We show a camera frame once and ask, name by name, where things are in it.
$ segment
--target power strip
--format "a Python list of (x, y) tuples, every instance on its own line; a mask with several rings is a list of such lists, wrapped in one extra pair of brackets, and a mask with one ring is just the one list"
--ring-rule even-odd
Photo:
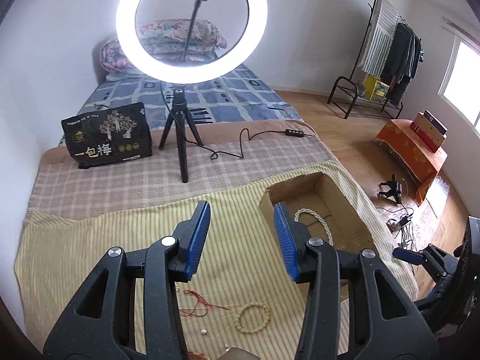
[(413, 214), (411, 214), (411, 215), (405, 214), (404, 216), (402, 216), (397, 221), (392, 220), (392, 219), (388, 220), (388, 222), (386, 224), (392, 230), (392, 232), (399, 231), (399, 230), (401, 230), (402, 227), (404, 227), (405, 225), (407, 225), (410, 222), (410, 220), (412, 219), (412, 216), (413, 216)]
[(288, 135), (289, 137), (303, 138), (305, 136), (305, 133), (300, 130), (290, 130), (287, 128), (285, 130), (285, 135)]

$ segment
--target bed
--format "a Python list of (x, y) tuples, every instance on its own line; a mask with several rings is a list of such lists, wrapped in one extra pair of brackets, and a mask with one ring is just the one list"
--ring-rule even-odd
[(172, 85), (151, 77), (105, 81), (92, 93), (80, 113), (142, 102), (150, 130), (160, 130), (168, 116), (160, 88), (171, 102), (174, 87), (184, 88), (196, 124), (300, 119), (291, 105), (243, 64), (215, 80), (192, 85)]
[[(179, 220), (190, 217), (196, 202), (205, 199), (212, 205), (212, 221), (200, 270), (191, 283), (180, 285), (178, 302), (191, 308), (192, 299), (181, 290), (195, 290), (214, 304), (229, 305), (231, 312), (216, 310), (201, 321), (182, 318), (189, 350), (216, 359), (225, 346), (237, 346), (264, 360), (293, 358), (305, 299), (285, 272), (258, 203), (269, 185), (314, 172), (335, 182), (368, 227), (382, 260), (407, 294), (416, 298), (418, 287), (410, 267), (393, 259), (395, 240), (366, 194), (297, 111), (246, 66), (216, 80), (184, 86), (204, 145), (239, 153), (239, 132), (244, 128), (250, 135), (289, 128), (309, 136), (263, 133), (243, 142), (244, 159), (220, 155), (212, 161), (210, 152), (187, 145), (190, 181), (186, 184), (179, 175), (173, 134), (164, 150), (157, 149), (166, 121), (161, 87), (168, 95), (172, 85), (150, 77), (106, 81), (81, 109), (82, 113), (143, 102), (152, 130), (152, 157), (90, 169), (79, 169), (66, 147), (51, 149), (42, 157), (15, 261), (27, 335), (39, 350), (109, 247), (115, 244), (127, 251), (148, 247), (171, 234)], [(189, 128), (186, 135), (192, 138)], [(263, 279), (266, 266), (272, 274)], [(138, 294), (136, 342), (145, 351), (141, 286)], [(272, 309), (272, 322), (258, 335), (232, 328), (235, 310), (249, 302), (267, 302)], [(339, 353), (348, 345), (347, 300), (341, 310)], [(209, 337), (200, 333), (202, 328), (208, 329)]]

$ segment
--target hanging clothes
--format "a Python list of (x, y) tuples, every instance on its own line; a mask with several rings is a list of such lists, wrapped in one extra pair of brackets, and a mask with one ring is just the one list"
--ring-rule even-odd
[(405, 24), (399, 23), (395, 31), (395, 37), (385, 67), (380, 75), (382, 82), (390, 84), (394, 77), (397, 78), (398, 83), (402, 80), (405, 69), (407, 68), (407, 63), (409, 62), (413, 39), (414, 37), (410, 29)]
[(371, 26), (358, 63), (362, 71), (380, 76), (395, 35), (399, 13), (387, 0), (377, 0), (373, 7)]
[(402, 102), (411, 80), (415, 78), (422, 52), (420, 39), (407, 25), (399, 23), (381, 74), (382, 81), (390, 84), (387, 99), (393, 105), (399, 106)]

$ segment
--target ring light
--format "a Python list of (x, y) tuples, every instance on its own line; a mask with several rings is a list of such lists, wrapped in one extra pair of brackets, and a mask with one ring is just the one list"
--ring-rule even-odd
[(202, 66), (179, 67), (157, 61), (138, 40), (135, 15), (141, 0), (120, 0), (117, 35), (126, 57), (143, 73), (173, 84), (195, 84), (214, 80), (244, 62), (260, 43), (267, 22), (267, 0), (247, 0), (249, 17), (242, 38), (226, 55)]

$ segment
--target striped towel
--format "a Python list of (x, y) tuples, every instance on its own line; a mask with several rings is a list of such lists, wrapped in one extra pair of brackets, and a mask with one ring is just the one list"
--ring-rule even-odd
[(374, 77), (380, 77), (392, 47), (400, 18), (397, 10), (387, 0), (377, 0), (372, 23), (358, 66)]
[[(212, 217), (198, 273), (190, 283), (179, 284), (178, 304), (191, 309), (194, 290), (212, 304), (203, 318), (182, 318), (189, 350), (216, 359), (229, 347), (240, 347), (268, 359), (292, 359), (302, 329), (305, 299), (285, 271), (277, 240), (258, 203), (265, 188), (301, 174), (328, 175), (368, 227), (381, 259), (415, 299), (418, 288), (406, 263), (393, 259), (395, 240), (377, 216), (374, 206), (347, 170), (336, 159), (272, 176), (228, 191), (212, 192), (162, 206), (110, 212), (81, 221), (32, 212), (15, 261), (21, 289), (27, 334), (42, 349), (62, 310), (104, 253), (114, 245), (126, 251), (147, 248), (169, 235), (176, 224), (190, 218), (198, 200), (210, 202)], [(268, 326), (256, 334), (242, 334), (234, 327), (239, 308), (250, 302), (270, 306)], [(243, 323), (253, 328), (262, 316), (249, 311)], [(349, 307), (341, 304), (339, 352), (348, 345)], [(208, 335), (201, 334), (206, 329)], [(135, 337), (145, 352), (143, 291), (137, 285)]]

